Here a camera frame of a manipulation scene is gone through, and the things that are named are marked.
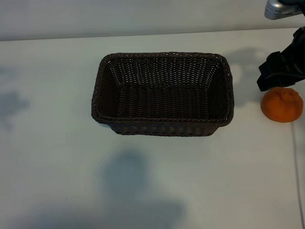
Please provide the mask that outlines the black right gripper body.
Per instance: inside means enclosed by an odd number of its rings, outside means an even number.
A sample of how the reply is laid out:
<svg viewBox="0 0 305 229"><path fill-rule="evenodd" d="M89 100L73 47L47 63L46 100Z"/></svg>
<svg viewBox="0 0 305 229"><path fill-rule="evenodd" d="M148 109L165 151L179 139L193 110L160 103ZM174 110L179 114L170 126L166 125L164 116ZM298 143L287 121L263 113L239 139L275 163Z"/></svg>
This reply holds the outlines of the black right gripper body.
<svg viewBox="0 0 305 229"><path fill-rule="evenodd" d="M257 85L261 92L292 86L305 79L305 28L299 28L293 37L288 47L271 53L259 66Z"/></svg>

